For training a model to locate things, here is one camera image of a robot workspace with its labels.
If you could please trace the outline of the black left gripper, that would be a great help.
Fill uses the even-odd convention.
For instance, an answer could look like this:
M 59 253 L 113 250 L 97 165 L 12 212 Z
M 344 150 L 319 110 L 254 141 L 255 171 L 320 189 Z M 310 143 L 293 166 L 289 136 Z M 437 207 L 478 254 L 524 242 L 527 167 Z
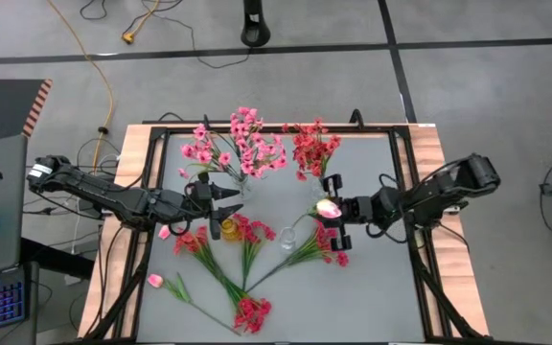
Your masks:
M 207 172 L 201 172 L 197 176 L 197 180 L 188 183 L 184 188 L 184 192 L 195 209 L 209 220 L 209 230 L 213 240 L 221 238 L 220 222 L 232 217 L 243 207 L 242 204 L 235 204 L 216 208 L 214 206 L 215 200 L 237 196 L 240 191 L 216 185 L 210 181 Z

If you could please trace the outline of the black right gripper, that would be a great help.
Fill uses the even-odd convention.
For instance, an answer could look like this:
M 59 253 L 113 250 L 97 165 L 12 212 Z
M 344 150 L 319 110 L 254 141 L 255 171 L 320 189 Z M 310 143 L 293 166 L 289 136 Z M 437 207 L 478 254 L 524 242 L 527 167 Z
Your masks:
M 325 228 L 336 229 L 336 236 L 330 239 L 333 251 L 347 251 L 352 248 L 351 236 L 346 233 L 346 224 L 370 223 L 373 220 L 371 198 L 369 196 L 344 198 L 338 195 L 338 190 L 341 187 L 342 177 L 340 174 L 332 174 L 324 178 L 324 191 L 328 195 L 327 200 L 335 205 L 340 216 L 315 219 Z

